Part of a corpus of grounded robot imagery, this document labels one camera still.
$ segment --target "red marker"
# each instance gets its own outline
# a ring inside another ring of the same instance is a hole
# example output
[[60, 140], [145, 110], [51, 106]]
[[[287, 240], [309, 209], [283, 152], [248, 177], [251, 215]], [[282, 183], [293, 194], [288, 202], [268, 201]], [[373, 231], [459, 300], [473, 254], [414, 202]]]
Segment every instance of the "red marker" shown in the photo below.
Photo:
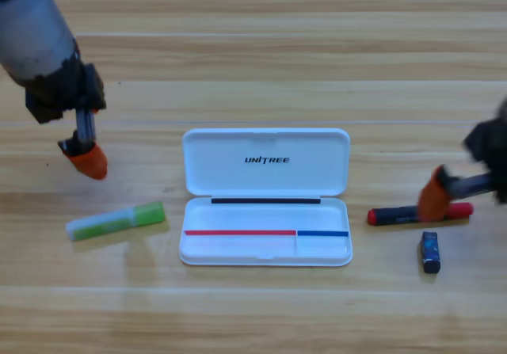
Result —
[[[449, 219], [466, 219], [474, 214], [474, 206], [468, 202], [451, 204], [442, 221]], [[368, 223], [372, 226], [401, 225], [419, 223], [417, 206], [388, 207], [371, 209], [368, 212]]]

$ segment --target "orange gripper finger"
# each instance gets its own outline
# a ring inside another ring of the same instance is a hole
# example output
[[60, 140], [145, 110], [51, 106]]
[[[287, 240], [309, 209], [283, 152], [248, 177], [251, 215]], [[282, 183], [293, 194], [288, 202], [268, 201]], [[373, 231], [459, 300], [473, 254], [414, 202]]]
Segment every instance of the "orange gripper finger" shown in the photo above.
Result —
[[419, 219], [425, 222], [438, 221], [445, 217], [452, 201], [436, 176], [442, 167], [439, 166], [422, 189], [417, 203]]
[[86, 154], [67, 158], [79, 172], [94, 180], [104, 180], [108, 174], [108, 159], [97, 144]]

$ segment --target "marker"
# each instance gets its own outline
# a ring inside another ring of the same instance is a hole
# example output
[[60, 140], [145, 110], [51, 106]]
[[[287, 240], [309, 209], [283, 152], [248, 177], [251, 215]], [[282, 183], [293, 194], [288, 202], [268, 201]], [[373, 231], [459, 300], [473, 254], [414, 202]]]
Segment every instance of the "marker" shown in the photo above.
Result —
[[[468, 202], [451, 204], [442, 219], [466, 219], [474, 214], [474, 206]], [[404, 223], [420, 223], [417, 206], [387, 207], [371, 209], [368, 212], [368, 223], [372, 226], [402, 225]]]
[[76, 219], [66, 225], [71, 241], [98, 237], [99, 235], [160, 223], [166, 219], [161, 202], [153, 202], [110, 213]]

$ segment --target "red stripe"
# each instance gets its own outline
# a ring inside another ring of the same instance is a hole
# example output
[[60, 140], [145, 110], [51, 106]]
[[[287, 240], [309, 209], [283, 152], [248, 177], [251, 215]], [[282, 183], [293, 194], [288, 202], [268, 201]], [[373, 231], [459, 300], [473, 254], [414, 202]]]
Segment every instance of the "red stripe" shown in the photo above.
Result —
[[186, 230], [187, 235], [295, 235], [295, 230]]

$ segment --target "table surface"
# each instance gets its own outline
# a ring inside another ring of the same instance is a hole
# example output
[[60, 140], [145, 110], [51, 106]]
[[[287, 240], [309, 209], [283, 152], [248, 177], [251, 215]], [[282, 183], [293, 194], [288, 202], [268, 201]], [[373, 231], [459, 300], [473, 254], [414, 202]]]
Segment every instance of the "table surface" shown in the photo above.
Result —
[[[105, 80], [109, 176], [74, 171], [2, 72], [0, 352], [505, 353], [506, 209], [370, 227], [434, 167], [481, 173], [461, 142], [507, 93], [505, 0], [56, 0]], [[351, 136], [354, 258], [343, 268], [183, 265], [181, 136], [333, 127]], [[169, 223], [72, 244], [65, 222], [161, 200]], [[442, 269], [421, 271], [423, 230]]]

